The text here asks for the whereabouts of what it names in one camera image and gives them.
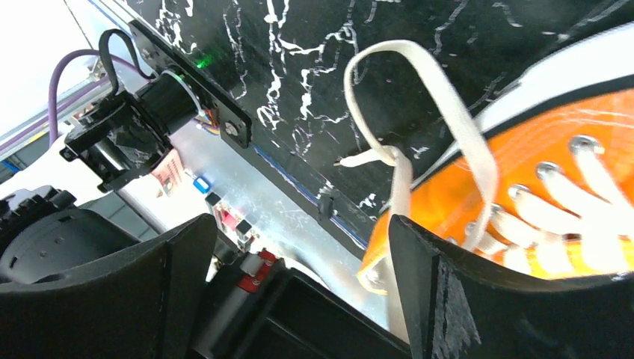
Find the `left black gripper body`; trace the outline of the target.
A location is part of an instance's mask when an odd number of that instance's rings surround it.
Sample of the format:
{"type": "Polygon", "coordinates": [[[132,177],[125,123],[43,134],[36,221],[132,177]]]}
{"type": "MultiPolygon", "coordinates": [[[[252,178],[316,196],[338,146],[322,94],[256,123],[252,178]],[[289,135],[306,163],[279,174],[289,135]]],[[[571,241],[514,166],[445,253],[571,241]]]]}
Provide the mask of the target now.
{"type": "Polygon", "coordinates": [[[200,302],[191,358],[409,358],[410,349],[267,250],[219,266],[200,302]]]}

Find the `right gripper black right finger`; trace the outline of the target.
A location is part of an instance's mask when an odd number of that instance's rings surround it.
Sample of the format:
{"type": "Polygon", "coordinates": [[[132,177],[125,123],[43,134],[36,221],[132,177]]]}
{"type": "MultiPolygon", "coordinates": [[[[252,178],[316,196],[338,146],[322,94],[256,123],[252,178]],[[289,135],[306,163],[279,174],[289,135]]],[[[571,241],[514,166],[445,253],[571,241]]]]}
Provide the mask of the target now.
{"type": "Polygon", "coordinates": [[[633,276],[541,280],[395,215],[390,253],[414,358],[631,358],[633,276]]]}

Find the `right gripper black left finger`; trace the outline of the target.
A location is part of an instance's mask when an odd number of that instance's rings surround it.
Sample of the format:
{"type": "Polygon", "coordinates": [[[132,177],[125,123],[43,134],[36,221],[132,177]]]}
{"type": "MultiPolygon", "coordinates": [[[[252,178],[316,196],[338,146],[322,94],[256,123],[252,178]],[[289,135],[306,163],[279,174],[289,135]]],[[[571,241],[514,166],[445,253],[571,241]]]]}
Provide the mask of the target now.
{"type": "Polygon", "coordinates": [[[202,214],[55,274],[1,285],[3,358],[184,358],[217,226],[202,214]]]}

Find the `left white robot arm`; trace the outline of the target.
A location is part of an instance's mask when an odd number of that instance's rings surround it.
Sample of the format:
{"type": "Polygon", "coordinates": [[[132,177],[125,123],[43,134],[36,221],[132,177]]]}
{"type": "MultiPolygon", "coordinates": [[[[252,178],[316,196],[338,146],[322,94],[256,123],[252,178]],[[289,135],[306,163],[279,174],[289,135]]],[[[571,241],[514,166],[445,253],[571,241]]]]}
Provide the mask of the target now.
{"type": "Polygon", "coordinates": [[[55,184],[87,169],[100,193],[176,159],[170,136],[212,116],[171,70],[137,93],[119,86],[99,40],[111,92],[93,104],[30,188],[1,197],[3,358],[408,358],[408,347],[267,250],[250,251],[250,225],[205,194],[207,213],[143,241],[76,206],[88,182],[55,184]]]}

